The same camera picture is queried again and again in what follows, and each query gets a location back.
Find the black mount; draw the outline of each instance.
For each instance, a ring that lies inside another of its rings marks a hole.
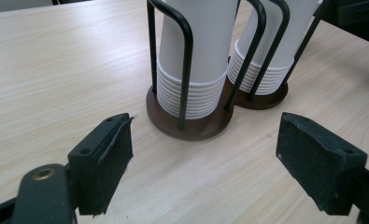
[[[0,204],[0,223],[72,224],[81,215],[106,213],[130,159],[129,114],[105,119],[69,154],[66,166],[49,164],[27,173],[17,198]]]
[[[369,223],[367,154],[315,121],[283,113],[277,157],[328,215],[347,216],[355,204]]]

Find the dispenser base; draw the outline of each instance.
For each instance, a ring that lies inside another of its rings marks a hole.
[[[226,79],[224,90],[226,89],[225,91],[231,92],[233,88],[234,84],[232,84],[230,80]],[[289,85],[286,83],[285,85],[281,86],[279,89],[277,89],[275,92],[269,95],[255,95],[253,100],[249,101],[247,99],[248,93],[239,90],[234,100],[234,105],[238,105],[240,107],[253,110],[270,109],[272,107],[279,105],[286,97],[288,91]]]
[[[230,93],[226,85],[227,81],[225,81],[219,104],[213,113],[202,119],[186,119],[184,130],[178,129],[178,118],[161,108],[157,100],[157,93],[153,92],[151,87],[146,100],[149,119],[161,132],[177,139],[199,141],[213,137],[227,127],[234,113],[233,110],[224,109]]]

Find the stack of paper cups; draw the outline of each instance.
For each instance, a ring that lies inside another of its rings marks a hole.
[[[276,4],[268,0],[261,0],[261,2],[266,13],[266,26],[263,38],[253,56],[244,81],[240,87],[240,90],[246,92],[251,90],[254,80],[258,75],[258,71],[263,65],[266,54],[274,41],[282,21],[282,12]],[[279,88],[293,63],[295,52],[304,39],[305,31],[312,15],[321,2],[321,0],[286,0],[290,9],[289,25],[277,47],[272,61],[269,63],[263,81],[259,89],[257,89],[257,95],[271,94]],[[228,78],[233,83],[236,80],[243,60],[248,53],[248,48],[253,40],[257,29],[257,20],[257,12],[252,11],[243,34],[235,44],[234,55],[230,60],[228,69]]]
[[[237,0],[166,0],[190,24],[192,68],[186,119],[201,119],[217,107],[227,74]],[[157,98],[178,117],[182,83],[184,37],[175,21],[165,16],[157,61]]]

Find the light wood grain surface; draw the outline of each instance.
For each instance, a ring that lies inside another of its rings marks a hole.
[[[242,1],[233,42],[250,7]],[[162,29],[157,13],[158,38]],[[369,43],[322,22],[273,109],[240,107],[227,129],[180,141],[149,121],[145,0],[0,13],[0,203],[23,175],[128,112],[134,158],[105,216],[79,223],[355,223],[320,212],[275,157],[282,112],[313,119],[369,155]]]

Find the tabletop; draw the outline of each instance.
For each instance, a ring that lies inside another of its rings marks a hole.
[[[242,1],[232,47],[251,7]],[[163,15],[157,13],[158,46]],[[149,120],[145,0],[98,0],[0,13],[0,203],[23,175],[67,164],[98,123],[128,112],[134,157],[104,216],[79,223],[355,223],[320,212],[276,158],[282,112],[326,127],[368,154],[369,42],[321,22],[281,105],[234,108],[215,137],[187,142]]]

